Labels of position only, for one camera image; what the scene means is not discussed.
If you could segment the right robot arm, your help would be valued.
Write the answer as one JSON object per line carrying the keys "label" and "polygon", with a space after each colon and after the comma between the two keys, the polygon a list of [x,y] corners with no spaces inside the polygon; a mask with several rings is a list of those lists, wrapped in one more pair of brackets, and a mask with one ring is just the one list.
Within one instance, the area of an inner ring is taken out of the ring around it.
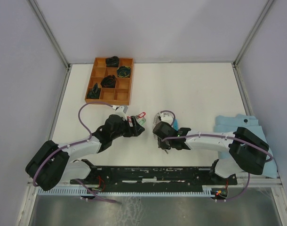
{"label": "right robot arm", "polygon": [[244,127],[238,127],[235,132],[202,133],[190,128],[176,130],[169,123],[160,121],[153,134],[162,149],[228,153],[229,158],[218,159],[212,165],[209,180],[214,184],[240,172],[261,175],[265,164],[273,160],[269,145]]}

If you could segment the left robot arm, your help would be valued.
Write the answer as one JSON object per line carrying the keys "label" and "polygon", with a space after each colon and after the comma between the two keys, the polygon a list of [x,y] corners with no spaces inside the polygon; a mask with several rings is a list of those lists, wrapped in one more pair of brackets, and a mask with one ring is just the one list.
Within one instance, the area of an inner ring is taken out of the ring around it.
{"label": "left robot arm", "polygon": [[58,183],[82,179],[91,184],[96,181],[94,165],[84,157],[101,153],[119,137],[137,137],[145,128],[145,113],[122,118],[111,114],[89,137],[66,145],[46,141],[26,165],[26,173],[36,186],[44,191],[54,188]]}

